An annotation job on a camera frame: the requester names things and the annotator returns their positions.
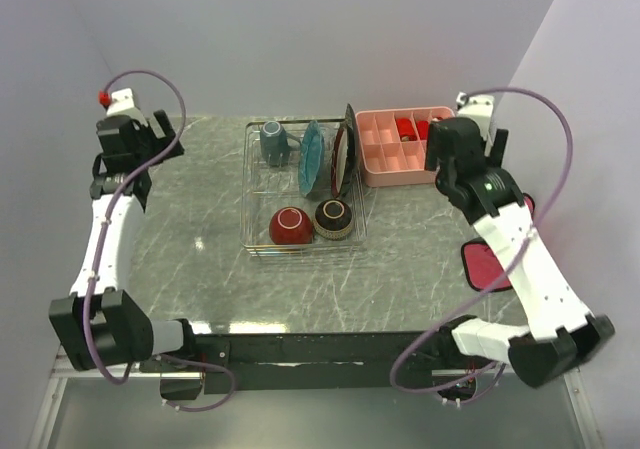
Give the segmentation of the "green mug cream inside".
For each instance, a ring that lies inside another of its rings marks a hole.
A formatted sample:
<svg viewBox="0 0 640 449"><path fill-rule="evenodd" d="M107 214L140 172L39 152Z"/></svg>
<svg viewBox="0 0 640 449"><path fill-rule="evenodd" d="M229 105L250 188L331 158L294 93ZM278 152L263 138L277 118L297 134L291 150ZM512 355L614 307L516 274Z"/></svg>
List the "green mug cream inside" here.
<svg viewBox="0 0 640 449"><path fill-rule="evenodd" d="M289 163L290 141L301 144L301 138L288 133L278 121L267 121L259 131L261 155L269 167L282 167Z"/></svg>

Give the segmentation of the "red rimmed cream plate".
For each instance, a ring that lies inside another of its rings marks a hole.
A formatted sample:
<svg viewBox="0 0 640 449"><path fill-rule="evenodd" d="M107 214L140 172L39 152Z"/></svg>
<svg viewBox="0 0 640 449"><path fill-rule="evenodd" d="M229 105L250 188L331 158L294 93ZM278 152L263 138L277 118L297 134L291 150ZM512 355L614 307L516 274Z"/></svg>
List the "red rimmed cream plate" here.
<svg viewBox="0 0 640 449"><path fill-rule="evenodd" d="M344 197L341 195L341 189L347 158L347 147L347 133L345 122L343 122L336 134L331 160L331 193L334 198Z"/></svg>

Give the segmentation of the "dark brown patterned bowl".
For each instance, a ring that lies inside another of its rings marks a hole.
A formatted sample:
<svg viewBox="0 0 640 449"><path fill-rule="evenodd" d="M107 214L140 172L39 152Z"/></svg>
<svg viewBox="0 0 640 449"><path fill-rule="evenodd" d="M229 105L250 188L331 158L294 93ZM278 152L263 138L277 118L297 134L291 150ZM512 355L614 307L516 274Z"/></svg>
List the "dark brown patterned bowl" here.
<svg viewBox="0 0 640 449"><path fill-rule="evenodd" d="M346 239L353 230L352 210L339 199L324 200L315 209L313 225L316 233L324 239Z"/></svg>

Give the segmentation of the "cream bowl brown stripes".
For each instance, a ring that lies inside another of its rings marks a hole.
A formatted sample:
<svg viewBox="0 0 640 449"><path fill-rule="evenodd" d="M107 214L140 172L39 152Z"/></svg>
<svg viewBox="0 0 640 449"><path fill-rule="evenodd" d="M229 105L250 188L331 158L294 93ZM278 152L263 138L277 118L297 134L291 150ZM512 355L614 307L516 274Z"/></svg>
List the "cream bowl brown stripes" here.
<svg viewBox="0 0 640 449"><path fill-rule="evenodd" d="M294 206L276 211L269 223L269 236L277 245L310 244L313 231L313 224L306 212Z"/></svg>

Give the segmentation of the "teal scalloped plate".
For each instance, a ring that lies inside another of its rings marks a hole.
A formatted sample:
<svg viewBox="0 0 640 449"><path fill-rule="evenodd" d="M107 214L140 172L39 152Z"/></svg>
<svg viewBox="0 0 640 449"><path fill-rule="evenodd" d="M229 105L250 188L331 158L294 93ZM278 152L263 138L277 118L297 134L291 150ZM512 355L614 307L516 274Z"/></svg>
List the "teal scalloped plate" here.
<svg viewBox="0 0 640 449"><path fill-rule="evenodd" d="M317 120L312 120L302 137L298 164L298 187L307 196L314 187L324 161L324 132Z"/></svg>

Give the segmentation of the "black floral square plate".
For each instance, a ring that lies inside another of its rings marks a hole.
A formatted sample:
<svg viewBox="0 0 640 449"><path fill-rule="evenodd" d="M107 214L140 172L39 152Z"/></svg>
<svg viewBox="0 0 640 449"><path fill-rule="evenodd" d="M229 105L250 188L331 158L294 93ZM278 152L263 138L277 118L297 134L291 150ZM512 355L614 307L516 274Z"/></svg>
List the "black floral square plate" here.
<svg viewBox="0 0 640 449"><path fill-rule="evenodd" d="M355 111L351 104L346 106L345 129L347 133L348 147L341 189L342 196L346 196L350 192L360 166L359 130Z"/></svg>

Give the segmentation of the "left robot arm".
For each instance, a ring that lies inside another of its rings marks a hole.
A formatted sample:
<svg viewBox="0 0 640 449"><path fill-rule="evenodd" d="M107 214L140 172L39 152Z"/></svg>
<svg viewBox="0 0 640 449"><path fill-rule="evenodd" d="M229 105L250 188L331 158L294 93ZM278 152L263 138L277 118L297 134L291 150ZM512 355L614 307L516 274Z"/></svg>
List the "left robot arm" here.
<svg viewBox="0 0 640 449"><path fill-rule="evenodd" d="M153 321L127 293L134 239L152 187L149 173L136 174L120 197L114 195L130 173L162 151L183 155L182 144L165 111L154 113L163 134L131 116L112 115L97 122L101 151L90 185L92 228L85 257L69 296L49 306L49 320L72 367L95 368L85 336L106 366L144 362L164 354L176 370L193 368L200 347L185 319Z"/></svg>

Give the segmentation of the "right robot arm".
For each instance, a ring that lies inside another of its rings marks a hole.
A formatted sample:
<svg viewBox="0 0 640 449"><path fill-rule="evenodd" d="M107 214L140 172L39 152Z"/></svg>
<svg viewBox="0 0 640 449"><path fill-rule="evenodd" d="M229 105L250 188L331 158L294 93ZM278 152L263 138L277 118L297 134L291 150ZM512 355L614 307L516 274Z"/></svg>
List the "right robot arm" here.
<svg viewBox="0 0 640 449"><path fill-rule="evenodd" d="M471 356L508 364L538 388L590 361L614 336L574 293L532 226L524 195L496 159L485 154L478 125L465 117L431 124L425 167L435 185L488 244L525 311L524 326L460 317L438 343L440 360L462 366Z"/></svg>

